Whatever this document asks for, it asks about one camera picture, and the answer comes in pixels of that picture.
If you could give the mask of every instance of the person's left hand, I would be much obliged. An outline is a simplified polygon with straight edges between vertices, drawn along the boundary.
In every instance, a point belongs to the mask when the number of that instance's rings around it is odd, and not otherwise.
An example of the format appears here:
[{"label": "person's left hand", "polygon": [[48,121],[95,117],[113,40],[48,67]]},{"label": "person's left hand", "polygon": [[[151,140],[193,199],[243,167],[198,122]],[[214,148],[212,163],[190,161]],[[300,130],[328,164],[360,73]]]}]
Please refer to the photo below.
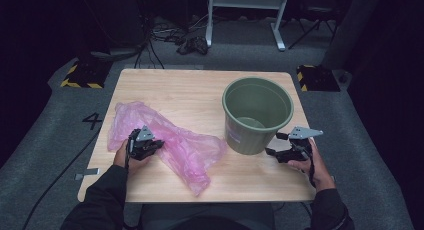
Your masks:
[{"label": "person's left hand", "polygon": [[[119,150],[116,152],[115,154],[115,158],[113,159],[113,165],[118,165],[121,167],[125,167],[125,158],[126,158],[126,147],[127,147],[127,142],[128,139],[126,139],[123,143],[122,146],[119,148]],[[138,171],[138,169],[140,169],[141,167],[143,167],[144,165],[146,165],[149,160],[150,160],[151,156],[138,161],[136,159],[130,158],[129,163],[128,163],[128,172],[129,175],[132,175],[134,173],[136,173]]]}]

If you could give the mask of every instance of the green bucket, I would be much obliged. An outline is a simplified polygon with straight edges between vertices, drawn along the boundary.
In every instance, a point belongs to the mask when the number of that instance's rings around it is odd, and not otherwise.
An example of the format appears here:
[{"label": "green bucket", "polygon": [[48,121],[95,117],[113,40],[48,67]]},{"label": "green bucket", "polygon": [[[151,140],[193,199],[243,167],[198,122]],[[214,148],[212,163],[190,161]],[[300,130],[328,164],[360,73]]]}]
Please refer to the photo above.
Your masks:
[{"label": "green bucket", "polygon": [[238,153],[262,152],[293,116],[293,101],[277,83],[260,77],[235,80],[224,91],[225,139]]}]

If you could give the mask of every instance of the translucent pink bag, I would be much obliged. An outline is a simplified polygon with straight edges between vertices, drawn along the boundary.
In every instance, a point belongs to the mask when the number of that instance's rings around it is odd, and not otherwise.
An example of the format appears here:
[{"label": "translucent pink bag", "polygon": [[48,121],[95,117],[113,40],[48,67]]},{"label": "translucent pink bag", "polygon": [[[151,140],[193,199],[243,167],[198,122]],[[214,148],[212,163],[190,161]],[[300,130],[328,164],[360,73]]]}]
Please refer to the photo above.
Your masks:
[{"label": "translucent pink bag", "polygon": [[211,181],[206,171],[225,154],[225,141],[176,127],[142,102],[118,103],[115,110],[116,116],[109,131],[109,150],[117,151],[132,130],[146,125],[156,139],[165,141],[165,145],[156,151],[162,161],[196,196],[206,189]]}]

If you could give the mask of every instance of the wooden tabletop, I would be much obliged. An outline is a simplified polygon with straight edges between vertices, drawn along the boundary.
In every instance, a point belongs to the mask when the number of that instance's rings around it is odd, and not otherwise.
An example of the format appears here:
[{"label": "wooden tabletop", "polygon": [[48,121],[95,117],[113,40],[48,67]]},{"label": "wooden tabletop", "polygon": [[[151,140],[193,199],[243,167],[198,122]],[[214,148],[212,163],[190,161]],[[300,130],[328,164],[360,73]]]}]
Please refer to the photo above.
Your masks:
[{"label": "wooden tabletop", "polygon": [[[243,72],[207,70],[124,69],[107,110],[88,169],[99,168],[99,175],[84,177],[78,193],[82,201],[87,187],[112,164],[115,153],[107,150],[108,132],[118,102],[144,102],[177,127],[194,133],[224,138],[224,89],[234,80],[260,76],[285,88],[293,99],[294,114],[280,132],[290,133],[295,126],[309,127],[291,76],[284,72]],[[287,141],[279,146],[288,149]],[[308,201],[315,189],[307,177],[265,152],[242,155],[230,147],[224,157],[207,172],[210,185],[199,196],[161,159],[154,155],[145,167],[128,180],[127,202],[247,202]]]}]

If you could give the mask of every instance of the hand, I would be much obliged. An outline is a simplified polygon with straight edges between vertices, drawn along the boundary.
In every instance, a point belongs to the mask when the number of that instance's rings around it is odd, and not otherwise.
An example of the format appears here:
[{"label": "hand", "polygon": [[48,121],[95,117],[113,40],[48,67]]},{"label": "hand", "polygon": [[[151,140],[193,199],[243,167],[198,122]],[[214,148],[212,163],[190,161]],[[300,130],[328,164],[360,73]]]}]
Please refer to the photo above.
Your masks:
[{"label": "hand", "polygon": [[[328,173],[327,167],[325,166],[324,160],[322,159],[321,155],[318,152],[318,148],[315,145],[315,142],[312,139],[309,139],[309,143],[311,144],[311,147],[312,147],[312,158],[314,160],[314,166],[315,166],[315,173],[312,178],[312,181],[315,183],[317,192],[324,189],[336,188],[336,184],[334,183],[333,178],[330,176],[330,173]],[[304,171],[309,176],[309,170],[311,168],[311,160],[309,159],[307,161],[290,160],[287,164],[289,164],[290,166],[294,168]]]},{"label": "hand", "polygon": [[[122,146],[119,148],[119,150],[116,152],[115,154],[115,158],[113,159],[113,165],[118,165],[121,167],[125,167],[125,158],[126,158],[126,153],[127,153],[127,142],[128,139],[126,139],[123,143]],[[132,159],[130,158],[129,162],[128,162],[128,172],[129,175],[133,175],[134,173],[137,172],[138,169],[140,169],[141,167],[143,167],[144,165],[146,165],[149,160],[150,160],[151,156],[138,161],[136,159]]]}]

